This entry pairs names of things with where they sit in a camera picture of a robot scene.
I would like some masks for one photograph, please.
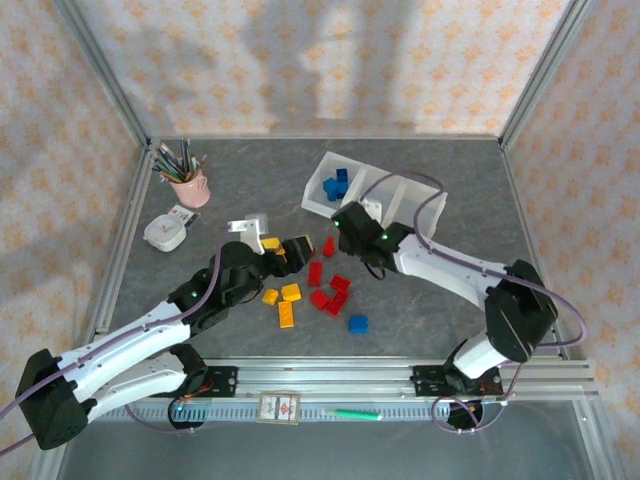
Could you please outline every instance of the yellow brick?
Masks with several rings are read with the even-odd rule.
[[[267,291],[262,296],[262,301],[267,305],[275,305],[276,300],[278,300],[278,291],[273,288],[267,288]]]
[[[260,240],[262,242],[262,246],[267,250],[277,250],[280,247],[280,239],[273,238],[263,238]]]
[[[300,295],[300,288],[298,287],[298,284],[292,283],[291,285],[285,285],[282,287],[282,298],[287,302],[300,300],[302,295]]]
[[[280,316],[280,328],[293,327],[293,304],[291,302],[278,302],[278,315]]]

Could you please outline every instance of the pink cup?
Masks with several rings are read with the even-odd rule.
[[[169,182],[176,192],[178,200],[185,207],[200,208],[211,198],[211,191],[207,186],[207,177],[199,171],[193,180],[185,183]]]

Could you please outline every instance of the small white box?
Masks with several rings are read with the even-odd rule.
[[[322,188],[322,183],[330,177],[335,178],[336,169],[346,168],[349,173],[349,189],[342,200],[330,202]],[[337,153],[327,152],[322,161],[307,182],[302,198],[302,208],[317,213],[326,218],[331,216],[343,205],[358,201],[360,196],[373,183],[389,174],[372,165],[352,160]],[[402,176],[391,177],[380,183],[367,198],[376,200],[382,205],[382,226],[386,228],[392,222],[399,222],[413,227],[413,214],[424,200],[437,193],[438,190],[409,180]],[[427,238],[433,237],[436,224],[447,201],[444,192],[429,203],[420,213],[418,227],[420,233]]]

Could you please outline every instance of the wall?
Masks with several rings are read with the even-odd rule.
[[[509,152],[547,276],[586,316],[584,350],[629,478],[640,472],[637,6],[596,2]]]
[[[152,135],[499,134],[569,0],[81,8]]]
[[[0,2],[0,406],[88,324],[138,151],[51,1]],[[2,448],[29,432],[18,411]],[[35,442],[0,460],[20,479]]]

